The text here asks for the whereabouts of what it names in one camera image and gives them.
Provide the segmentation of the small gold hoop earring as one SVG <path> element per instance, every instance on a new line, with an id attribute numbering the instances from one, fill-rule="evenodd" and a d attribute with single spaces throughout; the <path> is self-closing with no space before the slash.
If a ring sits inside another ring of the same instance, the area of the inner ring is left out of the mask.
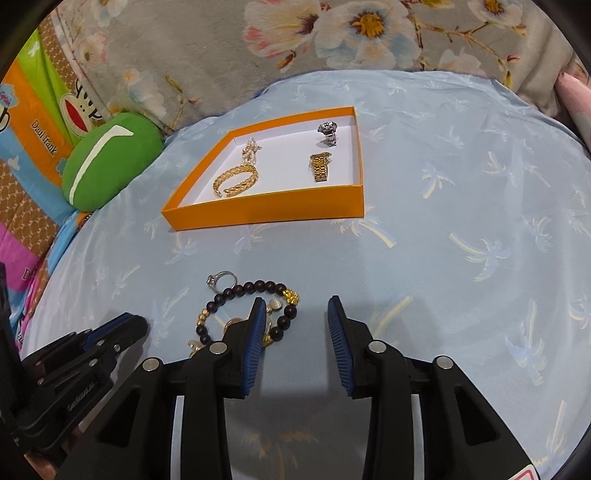
<path id="1" fill-rule="evenodd" d="M 206 347 L 204 343 L 201 343 L 197 339 L 191 339 L 190 341 L 188 341 L 187 346 L 189 348 L 189 357 L 192 357 L 193 355 L 197 354 L 199 350 Z"/>

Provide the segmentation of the gold chain bangle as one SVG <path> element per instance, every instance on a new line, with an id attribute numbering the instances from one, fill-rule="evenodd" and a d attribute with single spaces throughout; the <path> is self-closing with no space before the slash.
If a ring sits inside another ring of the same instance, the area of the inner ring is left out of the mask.
<path id="1" fill-rule="evenodd" d="M 248 191 L 256 185 L 259 171 L 252 164 L 232 167 L 218 175 L 212 183 L 212 191 L 217 198 L 231 198 Z"/>

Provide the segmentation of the pearl hair clip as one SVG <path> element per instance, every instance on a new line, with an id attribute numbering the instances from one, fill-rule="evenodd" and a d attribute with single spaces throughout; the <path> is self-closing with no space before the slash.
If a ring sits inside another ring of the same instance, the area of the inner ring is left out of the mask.
<path id="1" fill-rule="evenodd" d="M 256 164 L 256 154 L 262 149 L 262 146 L 256 143 L 253 137 L 249 138 L 245 147 L 242 148 L 242 164 L 254 165 Z"/>

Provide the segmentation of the gold watch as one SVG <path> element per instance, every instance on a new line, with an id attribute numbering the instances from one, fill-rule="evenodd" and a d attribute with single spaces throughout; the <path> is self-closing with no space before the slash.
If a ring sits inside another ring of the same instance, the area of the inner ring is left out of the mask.
<path id="1" fill-rule="evenodd" d="M 332 154 L 328 151 L 312 154 L 308 168 L 311 169 L 315 182 L 325 182 L 329 177 L 329 163 L 332 161 Z"/>

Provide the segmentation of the silver blue-dial watch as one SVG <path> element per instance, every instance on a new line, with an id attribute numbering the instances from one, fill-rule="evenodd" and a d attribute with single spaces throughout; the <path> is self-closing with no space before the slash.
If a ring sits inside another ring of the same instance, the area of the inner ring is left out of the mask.
<path id="1" fill-rule="evenodd" d="M 318 126 L 318 133 L 321 133 L 324 136 L 324 140 L 322 140 L 322 144 L 331 148 L 337 145 L 337 130 L 338 124 L 335 121 L 325 121 L 322 122 Z"/>

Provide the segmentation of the green plush cushion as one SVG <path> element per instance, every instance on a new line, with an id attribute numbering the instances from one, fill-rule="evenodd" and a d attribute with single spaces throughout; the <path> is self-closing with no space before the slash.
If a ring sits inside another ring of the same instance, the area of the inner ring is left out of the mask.
<path id="1" fill-rule="evenodd" d="M 149 119 L 124 112 L 92 130 L 74 148 L 62 176 L 65 199 L 81 212 L 102 208 L 163 151 Z"/>

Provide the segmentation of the light blue palm bedsheet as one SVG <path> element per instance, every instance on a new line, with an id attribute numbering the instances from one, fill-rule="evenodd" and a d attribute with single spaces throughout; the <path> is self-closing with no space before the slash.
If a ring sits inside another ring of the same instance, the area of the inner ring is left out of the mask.
<path id="1" fill-rule="evenodd" d="M 231 129 L 353 106 L 360 219 L 173 231 L 161 208 Z M 256 389 L 226 407 L 236 479 L 356 479 L 370 404 L 339 382 L 325 311 L 339 296 L 373 335 L 421 360 L 452 357 L 544 479 L 590 422 L 590 156 L 561 123 L 478 77 L 312 73 L 176 134 L 94 213 L 59 261 L 24 340 L 32 353 L 123 311 L 148 338 L 119 364 L 189 353 L 207 277 L 297 290 Z"/>

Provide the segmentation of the colourful cartoon monkey sheet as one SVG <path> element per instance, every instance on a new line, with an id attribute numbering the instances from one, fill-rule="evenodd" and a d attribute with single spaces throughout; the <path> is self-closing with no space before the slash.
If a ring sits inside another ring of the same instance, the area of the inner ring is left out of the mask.
<path id="1" fill-rule="evenodd" d="M 43 21 L 1 82 L 1 261 L 18 344 L 48 283 L 60 230 L 84 222 L 63 196 L 66 161 L 102 122 L 53 24 Z"/>

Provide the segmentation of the orange shallow box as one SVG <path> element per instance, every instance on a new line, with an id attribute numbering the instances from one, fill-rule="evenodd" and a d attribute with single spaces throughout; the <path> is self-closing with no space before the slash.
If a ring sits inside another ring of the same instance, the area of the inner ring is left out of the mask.
<path id="1" fill-rule="evenodd" d="M 337 145 L 322 144 L 322 122 L 338 124 Z M 245 193 L 217 198 L 213 180 L 242 165 L 253 137 L 259 179 Z M 312 154 L 332 154 L 329 177 L 317 183 Z M 161 210 L 176 231 L 260 223 L 360 218 L 365 214 L 363 154 L 358 115 L 352 106 L 288 115 L 228 131 L 181 182 Z"/>

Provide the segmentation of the grey floral blanket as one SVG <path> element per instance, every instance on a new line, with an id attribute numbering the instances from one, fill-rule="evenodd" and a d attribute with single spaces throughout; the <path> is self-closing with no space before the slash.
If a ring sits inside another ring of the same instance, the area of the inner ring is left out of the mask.
<path id="1" fill-rule="evenodd" d="M 444 70 L 498 80 L 548 115 L 590 76 L 531 1 L 64 1 L 52 27 L 104 117 L 172 132 L 318 70 Z"/>

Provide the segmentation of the pink white plush pillow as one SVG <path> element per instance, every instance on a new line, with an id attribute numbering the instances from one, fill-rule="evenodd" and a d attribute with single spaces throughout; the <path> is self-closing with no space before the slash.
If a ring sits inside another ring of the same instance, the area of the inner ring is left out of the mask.
<path id="1" fill-rule="evenodd" d="M 562 73 L 556 83 L 557 92 L 585 142 L 591 149 L 591 91 L 576 77 Z"/>

